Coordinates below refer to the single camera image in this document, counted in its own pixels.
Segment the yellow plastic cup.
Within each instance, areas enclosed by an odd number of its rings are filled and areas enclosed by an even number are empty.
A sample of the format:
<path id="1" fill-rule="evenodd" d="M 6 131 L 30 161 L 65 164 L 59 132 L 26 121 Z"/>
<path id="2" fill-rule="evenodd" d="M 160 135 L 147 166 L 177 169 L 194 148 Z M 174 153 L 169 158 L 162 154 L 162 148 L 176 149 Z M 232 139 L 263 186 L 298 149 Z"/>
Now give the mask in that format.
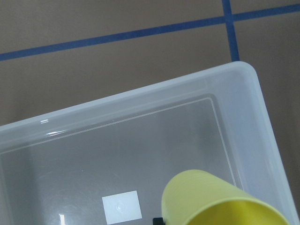
<path id="1" fill-rule="evenodd" d="M 202 170 L 186 170 L 166 185 L 161 200 L 167 225 L 287 225 L 274 207 Z"/>

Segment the clear plastic storage box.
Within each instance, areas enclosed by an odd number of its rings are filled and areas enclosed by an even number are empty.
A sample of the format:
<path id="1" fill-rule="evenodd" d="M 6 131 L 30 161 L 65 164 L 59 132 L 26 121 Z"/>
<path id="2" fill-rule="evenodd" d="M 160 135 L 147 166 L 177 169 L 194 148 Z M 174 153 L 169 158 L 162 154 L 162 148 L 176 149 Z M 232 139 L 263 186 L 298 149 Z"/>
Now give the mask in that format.
<path id="1" fill-rule="evenodd" d="M 125 225 L 161 215 L 189 169 L 299 218 L 255 69 L 242 61 L 1 126 L 3 225 L 104 225 L 103 197 L 138 197 Z"/>

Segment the white label sticker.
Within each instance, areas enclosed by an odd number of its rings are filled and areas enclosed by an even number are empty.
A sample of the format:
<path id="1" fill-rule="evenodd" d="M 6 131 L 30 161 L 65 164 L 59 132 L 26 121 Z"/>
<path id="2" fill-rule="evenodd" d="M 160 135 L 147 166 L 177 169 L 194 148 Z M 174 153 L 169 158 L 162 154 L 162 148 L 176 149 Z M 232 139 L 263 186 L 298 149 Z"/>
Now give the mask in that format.
<path id="1" fill-rule="evenodd" d="M 102 197 L 106 223 L 117 223 L 142 219 L 137 191 Z"/>

